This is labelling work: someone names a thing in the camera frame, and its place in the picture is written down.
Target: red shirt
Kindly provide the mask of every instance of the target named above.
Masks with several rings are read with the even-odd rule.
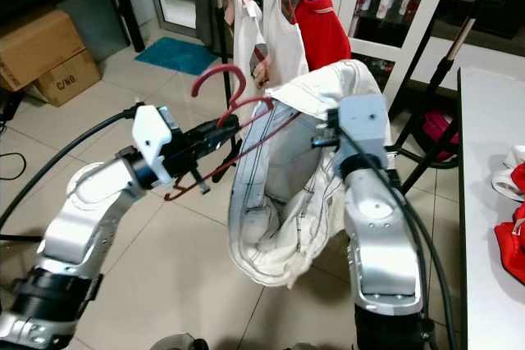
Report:
[[[301,29],[310,71],[350,59],[350,41],[331,0],[299,0],[295,19]]]

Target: white table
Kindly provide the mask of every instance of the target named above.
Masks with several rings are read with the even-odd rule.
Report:
[[[459,78],[463,344],[466,336],[468,350],[525,348],[525,286],[503,269],[494,233],[519,204],[491,187],[510,147],[525,144],[525,83],[473,68]]]

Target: cardboard box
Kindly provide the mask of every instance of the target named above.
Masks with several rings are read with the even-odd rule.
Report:
[[[0,31],[0,87],[22,89],[84,49],[64,11],[17,20]]]
[[[33,89],[36,89],[38,93],[31,92],[31,88],[28,93],[59,107],[97,81],[100,81],[100,73],[88,50],[85,49],[60,66],[41,75],[32,83]]]

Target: tiled floor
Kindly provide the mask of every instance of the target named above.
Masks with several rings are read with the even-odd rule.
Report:
[[[157,32],[154,38],[163,35]],[[29,165],[17,181],[0,183],[0,211],[60,148],[95,123],[133,105],[136,97],[168,105],[183,129],[222,113],[221,78],[208,81],[194,100],[189,97],[194,77],[140,63],[134,57],[127,48],[107,59],[100,65],[103,80],[63,107],[31,99],[23,103],[1,137],[1,150],[22,152]],[[403,121],[393,124],[394,137]],[[4,231],[39,234],[63,204],[70,177],[85,164],[104,161],[130,144],[130,127],[130,121],[124,120],[64,158],[16,210]],[[416,149],[413,140],[407,146]],[[201,172],[208,173],[220,163],[226,150],[204,159]],[[403,178],[415,167],[403,157],[396,163]],[[0,173],[16,173],[18,166],[14,160],[5,160]],[[299,341],[332,350],[349,348],[355,328],[344,237],[329,243],[292,290],[264,289],[245,277],[228,255],[225,224],[232,178],[229,171],[206,196],[194,191],[176,202],[164,202],[166,190],[155,190],[126,214],[103,267],[107,276],[101,292],[84,314],[71,348],[144,350],[161,337],[183,331],[204,337],[213,350],[279,350]],[[458,172],[428,170],[409,199],[433,234],[458,311]],[[34,249],[2,245],[4,306],[11,301],[6,289],[31,267]],[[445,343],[439,284],[433,268],[428,270],[431,317],[439,323],[438,342]]]

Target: blue rug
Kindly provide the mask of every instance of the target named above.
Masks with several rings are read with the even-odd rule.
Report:
[[[191,75],[200,75],[217,57],[203,45],[164,37],[135,60]]]

